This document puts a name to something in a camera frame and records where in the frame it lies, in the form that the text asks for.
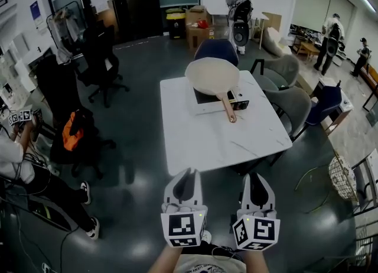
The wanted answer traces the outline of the person's right forearm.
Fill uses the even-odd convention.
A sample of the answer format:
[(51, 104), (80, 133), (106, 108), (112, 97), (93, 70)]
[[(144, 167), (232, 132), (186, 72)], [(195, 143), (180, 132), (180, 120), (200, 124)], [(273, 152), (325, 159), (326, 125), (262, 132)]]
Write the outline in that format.
[(243, 251), (240, 255), (246, 265), (246, 273), (269, 273), (263, 252)]

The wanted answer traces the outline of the white bean bag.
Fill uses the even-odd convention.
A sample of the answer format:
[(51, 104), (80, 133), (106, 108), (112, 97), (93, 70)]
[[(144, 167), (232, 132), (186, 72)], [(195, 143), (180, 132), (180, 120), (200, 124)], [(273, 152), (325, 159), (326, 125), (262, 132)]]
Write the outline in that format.
[(285, 40), (281, 37), (280, 33), (273, 27), (264, 29), (262, 37), (262, 47), (277, 57), (284, 55), (291, 55), (292, 51), (288, 45), (285, 44)]

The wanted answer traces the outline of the black office chair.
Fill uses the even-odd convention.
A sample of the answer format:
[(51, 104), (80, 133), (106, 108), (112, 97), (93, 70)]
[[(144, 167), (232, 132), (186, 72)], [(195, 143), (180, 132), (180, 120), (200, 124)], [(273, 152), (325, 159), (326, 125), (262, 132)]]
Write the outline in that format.
[(89, 95), (89, 102), (93, 103), (94, 97), (102, 93), (106, 108), (110, 107), (108, 101), (109, 89), (129, 91), (129, 88), (121, 83), (123, 76), (119, 73), (119, 59), (113, 52), (114, 42), (114, 26), (106, 27), (97, 24), (94, 27), (86, 28), (83, 33), (81, 51), (87, 63), (87, 68), (77, 76), (78, 80), (85, 86), (97, 86), (97, 89)]

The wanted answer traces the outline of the person's white printed shirt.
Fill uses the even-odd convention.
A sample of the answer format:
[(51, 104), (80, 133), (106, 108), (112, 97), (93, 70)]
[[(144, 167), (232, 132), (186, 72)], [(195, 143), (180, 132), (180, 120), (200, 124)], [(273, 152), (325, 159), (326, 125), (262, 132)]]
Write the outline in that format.
[(203, 243), (183, 249), (174, 273), (246, 273), (246, 265), (230, 247)]

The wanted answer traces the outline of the black gaming chair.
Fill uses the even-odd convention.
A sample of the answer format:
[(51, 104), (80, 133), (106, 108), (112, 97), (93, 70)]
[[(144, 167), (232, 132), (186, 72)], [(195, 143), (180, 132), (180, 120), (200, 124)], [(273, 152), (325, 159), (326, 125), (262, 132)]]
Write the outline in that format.
[[(101, 139), (99, 130), (95, 127), (93, 113), (85, 108), (79, 98), (75, 72), (72, 68), (58, 64), (55, 55), (43, 58), (37, 65), (36, 77), (38, 88), (45, 97), (53, 115), (54, 135), (50, 158), (57, 164), (71, 164), (71, 174), (77, 177), (80, 164), (93, 167), (98, 179), (103, 178), (99, 169), (101, 150), (108, 146), (116, 148), (111, 139)], [(73, 151), (63, 146), (62, 132), (72, 112), (78, 111), (82, 115), (84, 136)]]

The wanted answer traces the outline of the low wooden table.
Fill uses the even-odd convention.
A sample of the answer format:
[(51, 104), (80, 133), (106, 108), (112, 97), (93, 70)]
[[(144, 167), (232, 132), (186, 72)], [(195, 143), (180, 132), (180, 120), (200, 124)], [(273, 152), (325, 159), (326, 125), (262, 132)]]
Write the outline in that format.
[(301, 42), (297, 51), (295, 52), (296, 55), (306, 55), (306, 62), (308, 62), (314, 56), (318, 56), (319, 53), (319, 49), (317, 49), (314, 44), (308, 42)]

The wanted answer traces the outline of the black clothes rack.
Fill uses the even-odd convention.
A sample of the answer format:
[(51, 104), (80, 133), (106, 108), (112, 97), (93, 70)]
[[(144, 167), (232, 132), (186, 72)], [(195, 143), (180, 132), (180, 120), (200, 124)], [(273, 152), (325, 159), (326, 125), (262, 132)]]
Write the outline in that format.
[(71, 1), (50, 14), (46, 23), (58, 54), (69, 58), (82, 54), (80, 46), (86, 23), (77, 1)]

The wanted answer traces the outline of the person's left forearm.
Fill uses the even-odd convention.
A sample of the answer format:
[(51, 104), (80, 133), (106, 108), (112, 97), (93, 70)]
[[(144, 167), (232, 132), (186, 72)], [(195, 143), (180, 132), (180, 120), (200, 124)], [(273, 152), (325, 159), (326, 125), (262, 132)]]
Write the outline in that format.
[(182, 248), (166, 245), (147, 273), (174, 273)]

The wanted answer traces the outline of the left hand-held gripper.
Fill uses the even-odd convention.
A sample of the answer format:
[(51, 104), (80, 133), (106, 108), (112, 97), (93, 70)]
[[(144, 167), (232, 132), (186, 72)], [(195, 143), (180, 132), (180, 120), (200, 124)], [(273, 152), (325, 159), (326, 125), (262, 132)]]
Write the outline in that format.
[(206, 228), (207, 206), (203, 204), (201, 174), (197, 169), (192, 169), (192, 198), (179, 200), (190, 174), (191, 168), (182, 170), (164, 190), (161, 223), (164, 238), (172, 248), (200, 246)]

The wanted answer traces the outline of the cream wok with wooden handle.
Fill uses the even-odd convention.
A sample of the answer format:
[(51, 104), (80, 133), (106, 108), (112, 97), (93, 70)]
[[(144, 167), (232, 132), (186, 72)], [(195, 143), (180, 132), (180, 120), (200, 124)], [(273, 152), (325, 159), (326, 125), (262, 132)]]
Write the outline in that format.
[(195, 90), (216, 96), (222, 102), (229, 122), (236, 123), (228, 92), (239, 83), (240, 70), (237, 67), (227, 60), (205, 57), (192, 61), (185, 70), (185, 76)]

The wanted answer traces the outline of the brown cardboard box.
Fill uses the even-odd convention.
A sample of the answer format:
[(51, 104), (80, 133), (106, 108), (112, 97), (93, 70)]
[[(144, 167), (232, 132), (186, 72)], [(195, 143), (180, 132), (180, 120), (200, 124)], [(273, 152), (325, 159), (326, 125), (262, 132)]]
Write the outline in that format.
[(196, 51), (209, 38), (212, 25), (212, 17), (205, 6), (196, 5), (185, 11), (185, 31), (191, 51)]

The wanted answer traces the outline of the white induction cooker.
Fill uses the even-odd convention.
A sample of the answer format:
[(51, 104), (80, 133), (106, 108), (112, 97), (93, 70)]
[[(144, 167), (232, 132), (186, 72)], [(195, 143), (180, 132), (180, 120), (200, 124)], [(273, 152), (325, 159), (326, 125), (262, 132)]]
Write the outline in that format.
[[(227, 95), (234, 111), (244, 110), (249, 106), (249, 100), (238, 90), (230, 90)], [(223, 102), (215, 95), (207, 95), (189, 87), (188, 97), (189, 107), (195, 115), (225, 111)]]

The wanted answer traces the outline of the navy upholstered chair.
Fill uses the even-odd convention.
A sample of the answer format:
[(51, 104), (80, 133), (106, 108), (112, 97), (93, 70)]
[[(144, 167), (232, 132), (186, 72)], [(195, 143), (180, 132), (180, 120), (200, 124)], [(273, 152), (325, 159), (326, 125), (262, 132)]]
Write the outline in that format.
[(318, 102), (313, 103), (305, 121), (310, 126), (320, 124), (342, 101), (341, 89), (337, 86), (324, 86), (317, 95)]
[(203, 59), (205, 57), (223, 59), (228, 61), (235, 67), (237, 67), (239, 64), (239, 57), (229, 40), (204, 40), (195, 52), (194, 60)]

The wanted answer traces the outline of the grey shell chair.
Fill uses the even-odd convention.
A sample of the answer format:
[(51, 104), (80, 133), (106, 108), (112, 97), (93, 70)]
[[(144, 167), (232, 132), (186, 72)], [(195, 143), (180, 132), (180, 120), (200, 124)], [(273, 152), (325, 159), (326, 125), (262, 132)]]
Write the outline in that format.
[(284, 90), (264, 90), (265, 96), (271, 104), (276, 105), (288, 117), (291, 123), (291, 131), (288, 132), (292, 142), (303, 129), (305, 121), (310, 113), (312, 102), (307, 92), (298, 87), (290, 87)]
[(294, 87), (299, 75), (299, 61), (293, 55), (275, 59), (256, 59), (250, 73), (264, 91)]

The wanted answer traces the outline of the orange backpack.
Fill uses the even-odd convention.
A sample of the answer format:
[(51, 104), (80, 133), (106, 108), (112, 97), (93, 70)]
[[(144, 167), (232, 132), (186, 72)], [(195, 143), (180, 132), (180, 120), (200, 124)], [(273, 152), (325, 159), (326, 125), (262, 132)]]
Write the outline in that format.
[(62, 132), (63, 146), (66, 150), (73, 151), (76, 149), (80, 140), (83, 138), (84, 130), (82, 122), (82, 115), (79, 114), (78, 111), (71, 113)]

